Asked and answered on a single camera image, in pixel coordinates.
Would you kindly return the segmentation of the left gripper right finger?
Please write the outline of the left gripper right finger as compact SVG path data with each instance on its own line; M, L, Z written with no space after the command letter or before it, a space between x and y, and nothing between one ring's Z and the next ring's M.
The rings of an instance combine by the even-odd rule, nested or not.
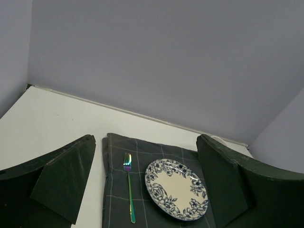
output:
M200 166L218 228L302 228L304 175L197 138Z

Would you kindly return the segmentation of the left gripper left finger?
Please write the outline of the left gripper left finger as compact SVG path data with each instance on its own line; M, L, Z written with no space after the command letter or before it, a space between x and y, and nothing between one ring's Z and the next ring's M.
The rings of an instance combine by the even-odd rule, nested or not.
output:
M95 155L92 135L0 172L2 228L69 228L76 223Z

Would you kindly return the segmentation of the blue floral plate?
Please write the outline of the blue floral plate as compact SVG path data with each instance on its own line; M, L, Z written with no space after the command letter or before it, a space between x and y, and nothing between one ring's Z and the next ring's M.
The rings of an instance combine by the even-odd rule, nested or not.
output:
M175 219L195 221L207 212L209 200L203 182L176 160L152 161L145 171L145 186L155 204Z

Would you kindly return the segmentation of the iridescent fork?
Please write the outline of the iridescent fork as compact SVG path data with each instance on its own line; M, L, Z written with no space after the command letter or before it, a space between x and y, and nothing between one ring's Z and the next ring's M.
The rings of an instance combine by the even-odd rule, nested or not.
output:
M129 189L129 206L130 206L130 219L131 223L136 223L134 206L133 206L133 196L132 196L132 185L130 172L132 170L132 156L130 153L126 153L123 161L123 169L127 172L128 177L128 189Z

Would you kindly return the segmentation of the dark plaid cloth napkin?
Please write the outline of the dark plaid cloth napkin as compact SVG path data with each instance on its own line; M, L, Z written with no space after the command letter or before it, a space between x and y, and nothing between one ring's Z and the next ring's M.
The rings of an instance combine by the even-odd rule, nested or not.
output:
M108 133L102 139L105 170L103 198L104 228L214 228L211 208L196 221L180 221L162 211L151 199L144 181L147 166L156 159L173 159L192 169L203 179L196 151ZM130 172L136 223L131 223L127 172L123 162L132 156Z

